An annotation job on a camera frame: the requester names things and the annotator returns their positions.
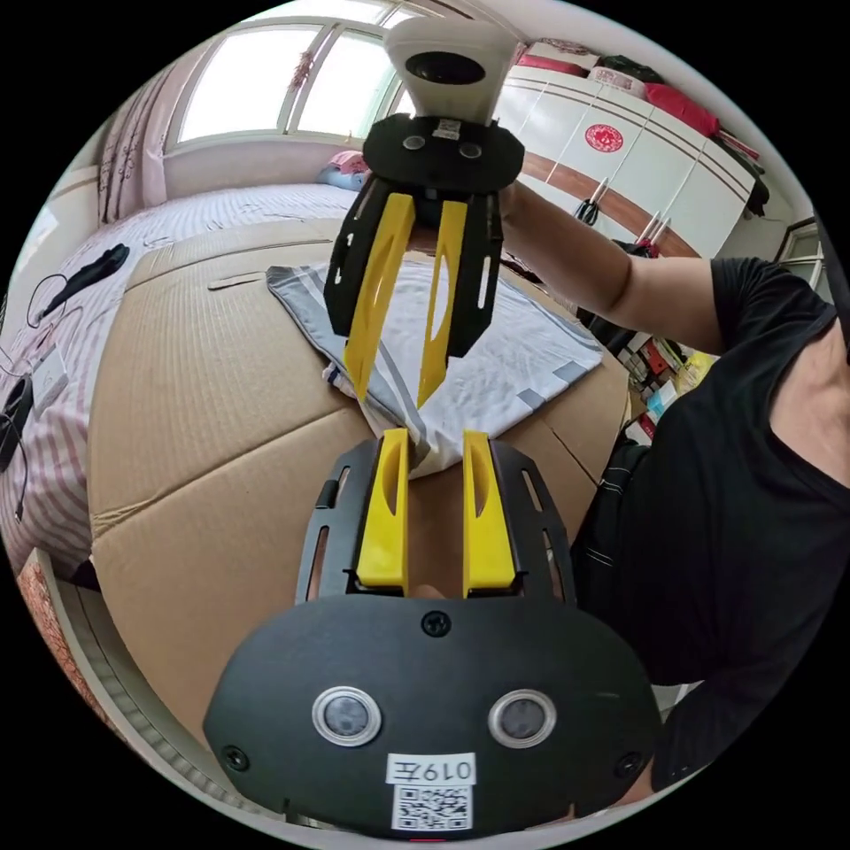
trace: cardboard surface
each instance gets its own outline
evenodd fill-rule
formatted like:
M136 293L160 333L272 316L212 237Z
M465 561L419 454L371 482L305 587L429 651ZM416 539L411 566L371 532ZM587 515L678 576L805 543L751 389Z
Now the cardboard surface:
M273 222L154 251L105 346L89 427L92 560L139 669L202 742L230 654L292 604L336 458L372 436L265 284L269 266L327 261L338 226ZM503 437L537 463L571 537L626 405L625 371L606 354ZM460 466L411 482L413 584L460 593L460 508Z

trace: white power strip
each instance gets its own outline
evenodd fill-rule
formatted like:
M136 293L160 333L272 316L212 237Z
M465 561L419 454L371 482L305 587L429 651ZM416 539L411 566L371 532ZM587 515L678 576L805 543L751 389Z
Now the white power strip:
M53 345L33 369L33 411L39 419L68 385L68 373L59 349Z

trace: gripper camera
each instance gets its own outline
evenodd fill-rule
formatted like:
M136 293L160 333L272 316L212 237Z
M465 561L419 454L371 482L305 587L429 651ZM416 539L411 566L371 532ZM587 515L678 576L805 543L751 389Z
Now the gripper camera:
M502 249L498 194L517 178L525 155L493 120L517 44L486 22L416 18L391 29L384 46L416 114L371 127L363 143L371 174L336 238L324 296L334 332L347 338L344 364L362 400L411 232L435 231L421 406L444 381L449 358L467 354L492 319Z
M245 798L375 838L477 838L611 806L661 718L637 656L576 607L536 465L465 435L461 596L410 598L408 441L389 430L337 461L295 606L237 647L213 694L212 751Z

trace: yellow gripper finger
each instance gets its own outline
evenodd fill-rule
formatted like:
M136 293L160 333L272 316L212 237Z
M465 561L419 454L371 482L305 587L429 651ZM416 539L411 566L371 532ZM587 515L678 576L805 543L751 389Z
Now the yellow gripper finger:
M463 597L507 591L516 570L498 490L490 440L481 431L463 435Z
M413 199L393 192L387 198L372 243L354 308L352 332L343 350L343 363L360 401L366 397L383 322L414 221Z
M384 431L357 564L358 581L369 588L400 588L407 595L406 428Z
M437 235L437 252L434 257L434 276L431 279L431 299L428 305L428 326L425 329L425 344L422 348L422 365L419 373L418 407L425 404L445 380L446 352L449 347L449 328L452 324L454 292L458 283L460 251L463 247L463 230L467 223L467 205L460 201L444 201ZM448 272L448 295L440 327L434 329L434 313L437 309L440 272L445 260Z

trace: black t-shirt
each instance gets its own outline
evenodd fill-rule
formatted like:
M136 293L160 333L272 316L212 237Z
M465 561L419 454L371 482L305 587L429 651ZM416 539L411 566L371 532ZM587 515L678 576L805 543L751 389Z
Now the black t-shirt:
M622 497L612 625L671 712L656 790L750 724L808 649L850 560L850 490L769 426L779 383L835 309L758 259L714 260L726 353L661 418Z

